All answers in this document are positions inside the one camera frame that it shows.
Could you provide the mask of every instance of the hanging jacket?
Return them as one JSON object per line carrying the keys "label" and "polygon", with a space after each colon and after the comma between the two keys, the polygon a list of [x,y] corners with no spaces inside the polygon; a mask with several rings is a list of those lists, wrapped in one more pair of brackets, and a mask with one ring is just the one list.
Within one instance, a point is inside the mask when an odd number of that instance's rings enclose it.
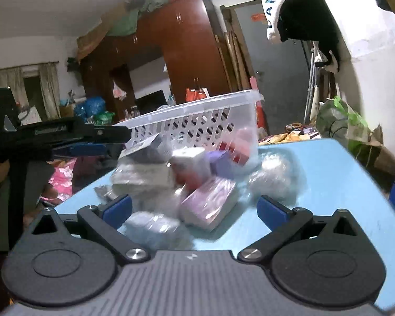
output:
{"label": "hanging jacket", "polygon": [[324,0],[262,0],[268,20],[268,39],[274,43],[288,39],[319,42],[319,50],[339,68],[338,36],[334,19]]}

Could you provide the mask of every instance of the red bag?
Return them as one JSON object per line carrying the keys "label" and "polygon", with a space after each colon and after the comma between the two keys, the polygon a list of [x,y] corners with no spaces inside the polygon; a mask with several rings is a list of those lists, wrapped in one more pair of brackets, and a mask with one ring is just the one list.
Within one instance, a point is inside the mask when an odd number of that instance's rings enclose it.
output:
{"label": "red bag", "polygon": [[186,102],[192,102],[206,98],[206,94],[202,89],[186,88]]}

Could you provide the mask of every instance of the desk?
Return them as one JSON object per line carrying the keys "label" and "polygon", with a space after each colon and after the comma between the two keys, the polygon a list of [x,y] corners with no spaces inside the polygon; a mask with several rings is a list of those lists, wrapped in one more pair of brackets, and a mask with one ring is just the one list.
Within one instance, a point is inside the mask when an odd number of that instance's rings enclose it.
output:
{"label": "desk", "polygon": [[[307,208],[314,215],[332,215],[338,208],[350,210],[386,265],[386,280],[376,304],[382,309],[394,306],[395,211],[369,175],[332,139],[264,146],[259,152],[267,149],[290,151],[305,176],[305,184],[294,206]],[[56,207],[56,211],[72,214],[83,206],[98,205],[100,200],[93,187],[110,184],[110,175],[79,191]],[[257,217],[254,201],[245,196],[212,233],[191,229],[196,250],[230,249],[235,256],[269,232]]]}

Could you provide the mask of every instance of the blue gripper pad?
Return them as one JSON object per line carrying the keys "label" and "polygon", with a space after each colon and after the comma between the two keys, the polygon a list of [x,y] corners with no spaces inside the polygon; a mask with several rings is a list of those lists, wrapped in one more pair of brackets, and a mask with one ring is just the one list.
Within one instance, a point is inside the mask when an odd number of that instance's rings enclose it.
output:
{"label": "blue gripper pad", "polygon": [[271,231],[286,223],[290,218],[291,210],[278,202],[270,200],[267,196],[261,196],[256,206],[257,216],[268,226]]}
{"label": "blue gripper pad", "polygon": [[102,219],[114,229],[119,229],[132,214],[132,199],[127,195],[111,203],[113,205],[103,211]]}

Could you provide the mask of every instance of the metal screw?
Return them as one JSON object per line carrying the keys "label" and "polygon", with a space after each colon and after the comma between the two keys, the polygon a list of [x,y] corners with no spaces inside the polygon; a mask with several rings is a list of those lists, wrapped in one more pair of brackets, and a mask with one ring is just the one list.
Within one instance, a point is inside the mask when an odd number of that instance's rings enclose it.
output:
{"label": "metal screw", "polygon": [[142,260],[146,258],[148,254],[141,248],[133,248],[127,251],[126,256],[132,260]]}
{"label": "metal screw", "polygon": [[245,259],[258,259],[262,256],[262,253],[258,249],[246,248],[241,251],[241,255]]}

